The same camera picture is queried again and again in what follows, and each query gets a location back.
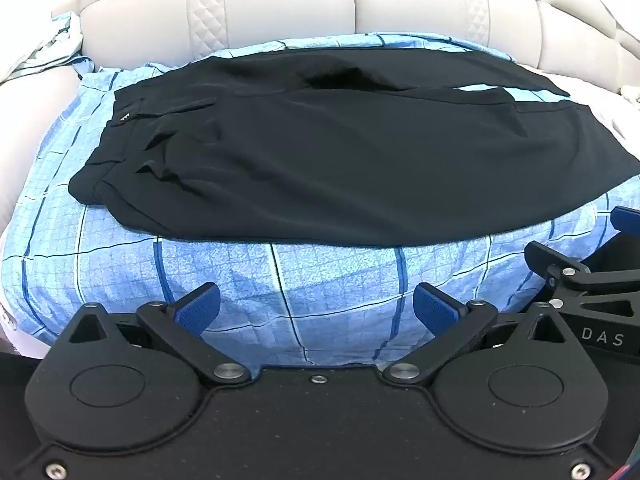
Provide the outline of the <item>black pants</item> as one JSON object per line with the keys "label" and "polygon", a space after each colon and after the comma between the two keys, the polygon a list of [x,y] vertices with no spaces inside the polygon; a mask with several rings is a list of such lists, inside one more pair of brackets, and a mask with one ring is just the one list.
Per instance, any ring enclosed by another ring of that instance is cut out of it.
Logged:
{"label": "black pants", "polygon": [[326,48],[118,90],[70,194],[180,240],[426,246],[558,218],[638,172],[588,107],[513,62]]}

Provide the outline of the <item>blue checkered bed sheet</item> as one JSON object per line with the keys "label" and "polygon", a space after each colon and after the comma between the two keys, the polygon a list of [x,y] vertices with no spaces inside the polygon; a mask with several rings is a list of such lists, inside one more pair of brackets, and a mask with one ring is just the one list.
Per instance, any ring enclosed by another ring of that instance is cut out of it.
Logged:
{"label": "blue checkered bed sheet", "polygon": [[115,92],[160,76],[164,66],[95,70],[82,63],[79,70],[77,96],[44,137],[1,239],[2,324],[26,356],[43,356],[86,302],[131,312],[212,282],[221,306],[204,336],[235,359],[253,365],[384,363],[430,336],[413,314],[417,284],[518,309],[542,285],[524,260],[528,242],[587,257],[613,237],[611,210],[639,203],[639,183],[630,180],[539,226],[432,247],[165,240],[127,230],[105,209],[81,205],[67,191],[112,117]]}

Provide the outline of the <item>beige padded headboard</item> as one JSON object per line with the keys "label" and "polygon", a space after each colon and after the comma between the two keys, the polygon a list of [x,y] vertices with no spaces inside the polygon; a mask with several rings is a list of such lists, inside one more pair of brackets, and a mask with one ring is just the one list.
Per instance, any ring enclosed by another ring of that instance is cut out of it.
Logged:
{"label": "beige padded headboard", "polygon": [[434,32],[616,91],[639,81],[639,0],[77,0],[106,67],[356,32]]}

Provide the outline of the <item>light blue crumpled cloth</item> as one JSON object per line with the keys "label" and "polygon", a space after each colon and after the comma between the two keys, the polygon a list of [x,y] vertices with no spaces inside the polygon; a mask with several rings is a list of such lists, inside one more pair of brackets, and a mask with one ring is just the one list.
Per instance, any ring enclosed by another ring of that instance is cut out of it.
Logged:
{"label": "light blue crumpled cloth", "polygon": [[1,82],[35,75],[64,66],[81,56],[81,22],[78,14],[66,12],[50,18],[12,52],[1,55]]}

